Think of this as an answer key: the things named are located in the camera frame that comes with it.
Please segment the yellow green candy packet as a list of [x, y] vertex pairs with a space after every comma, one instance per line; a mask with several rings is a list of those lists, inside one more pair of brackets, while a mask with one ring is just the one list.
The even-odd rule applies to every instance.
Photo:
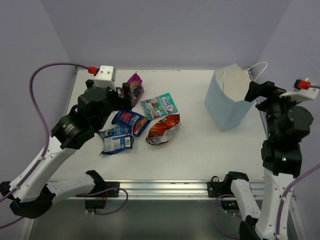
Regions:
[[120, 98], [123, 98], [124, 97], [124, 91], [123, 91], [123, 88], [122, 87], [116, 87], [116, 91], [118, 93], [118, 96]]

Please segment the purple snack packet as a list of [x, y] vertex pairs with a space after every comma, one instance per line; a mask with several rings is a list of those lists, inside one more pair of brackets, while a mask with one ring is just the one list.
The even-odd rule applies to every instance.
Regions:
[[145, 92], [143, 87], [143, 81], [137, 73], [134, 73], [126, 83], [130, 84], [133, 108], [138, 104]]

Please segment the light blue paper bag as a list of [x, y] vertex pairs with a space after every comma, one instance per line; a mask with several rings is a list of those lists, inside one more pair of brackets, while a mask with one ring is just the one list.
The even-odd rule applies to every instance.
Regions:
[[252, 107], [253, 103], [245, 101], [245, 96], [250, 83], [256, 82], [261, 74], [251, 78], [249, 71], [261, 64], [264, 72], [268, 67], [265, 61], [246, 69], [234, 63], [214, 70], [204, 104], [221, 132], [237, 127]]

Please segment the blue red snack packet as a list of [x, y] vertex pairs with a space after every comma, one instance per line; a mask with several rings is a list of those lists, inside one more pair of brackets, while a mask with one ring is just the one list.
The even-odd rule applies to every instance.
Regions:
[[151, 121], [147, 117], [139, 113], [131, 110], [120, 110], [113, 117], [111, 124], [117, 124], [124, 127], [132, 127], [133, 134], [140, 137], [143, 131], [150, 124], [150, 122]]

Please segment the blue Kettle chips bag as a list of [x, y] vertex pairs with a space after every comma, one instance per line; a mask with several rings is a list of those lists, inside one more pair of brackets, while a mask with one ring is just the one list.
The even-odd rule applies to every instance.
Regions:
[[113, 127], [99, 131], [98, 135], [103, 140], [101, 155], [114, 155], [133, 148], [134, 134], [132, 126]]

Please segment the green red snack packet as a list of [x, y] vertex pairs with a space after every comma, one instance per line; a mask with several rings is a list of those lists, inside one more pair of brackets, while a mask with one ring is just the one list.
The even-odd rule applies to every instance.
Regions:
[[148, 120], [174, 114], [177, 106], [169, 92], [140, 102]]

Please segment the orange red chips bag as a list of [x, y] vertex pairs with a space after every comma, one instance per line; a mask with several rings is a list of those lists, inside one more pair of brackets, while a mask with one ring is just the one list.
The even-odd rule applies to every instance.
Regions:
[[180, 126], [181, 120], [179, 114], [167, 115], [150, 128], [145, 141], [154, 146], [167, 143]]

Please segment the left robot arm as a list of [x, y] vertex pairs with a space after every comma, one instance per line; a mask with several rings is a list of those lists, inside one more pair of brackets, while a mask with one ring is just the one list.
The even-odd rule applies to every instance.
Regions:
[[99, 87], [90, 79], [85, 84], [87, 89], [51, 130], [42, 152], [16, 179], [0, 184], [0, 193], [11, 200], [9, 207], [14, 215], [36, 219], [55, 203], [70, 197], [106, 196], [106, 183], [95, 170], [49, 182], [57, 169], [104, 127], [113, 111], [133, 107], [128, 83], [122, 85], [122, 97], [114, 86]]

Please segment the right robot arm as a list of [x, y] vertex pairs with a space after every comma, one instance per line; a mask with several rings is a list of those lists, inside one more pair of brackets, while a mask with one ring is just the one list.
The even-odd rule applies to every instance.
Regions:
[[300, 103], [314, 100], [318, 86], [309, 79], [297, 79], [294, 91], [286, 91], [273, 82], [249, 84], [245, 101], [259, 97], [264, 101], [255, 107], [265, 113], [267, 139], [262, 143], [264, 168], [262, 206], [258, 207], [249, 180], [242, 173], [229, 172], [223, 192], [234, 196], [240, 210], [241, 240], [286, 240], [290, 200], [301, 175], [300, 142], [311, 131], [312, 114]]

